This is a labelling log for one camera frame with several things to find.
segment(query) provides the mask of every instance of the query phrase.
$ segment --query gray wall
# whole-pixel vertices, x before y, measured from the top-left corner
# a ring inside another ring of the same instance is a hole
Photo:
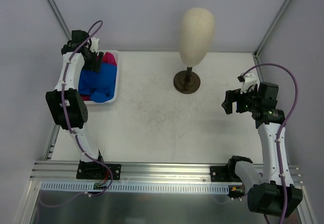
[[[261,53],[261,62],[291,69],[299,101],[287,124],[287,152],[298,164],[318,223],[324,223],[324,0],[293,0]],[[291,78],[277,68],[263,68],[266,80],[279,84],[278,108],[287,113],[294,99]]]
[[[194,7],[216,18],[211,51],[254,52],[284,0],[55,0],[70,29],[94,19],[101,49],[177,51],[180,20]]]
[[[0,0],[0,222],[13,223],[53,119],[45,92],[65,42],[45,0]]]

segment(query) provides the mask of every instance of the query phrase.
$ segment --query blue cloth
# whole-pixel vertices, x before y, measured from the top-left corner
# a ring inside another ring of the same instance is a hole
[[[117,67],[102,63],[100,73],[81,70],[78,91],[90,95],[90,99],[102,103],[113,98],[115,92]]]

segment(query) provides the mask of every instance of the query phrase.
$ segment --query white plastic tray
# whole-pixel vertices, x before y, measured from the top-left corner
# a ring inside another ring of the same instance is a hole
[[[113,101],[116,100],[116,97],[117,97],[117,89],[118,89],[118,81],[119,81],[119,69],[120,69],[120,65],[121,65],[120,64],[120,60],[119,60],[119,51],[117,51],[117,50],[102,50],[100,52],[103,52],[104,54],[108,52],[108,53],[111,53],[115,57],[116,64],[117,64],[117,75],[116,75],[115,92],[114,92],[113,98],[110,99],[110,100],[108,100],[108,101],[105,101],[103,103],[96,103],[94,101],[84,101],[86,105],[112,103]]]

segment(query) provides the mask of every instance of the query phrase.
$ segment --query gray floor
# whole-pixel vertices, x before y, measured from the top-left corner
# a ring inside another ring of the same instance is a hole
[[[73,195],[42,191],[41,198],[46,204],[59,204]],[[91,199],[79,196],[60,208],[38,208],[38,224],[266,223],[263,215],[249,212],[245,199],[228,202],[227,196],[216,195],[106,193]],[[31,223],[36,223],[36,216]],[[276,217],[269,219],[278,222]],[[297,214],[285,223],[298,223]]]

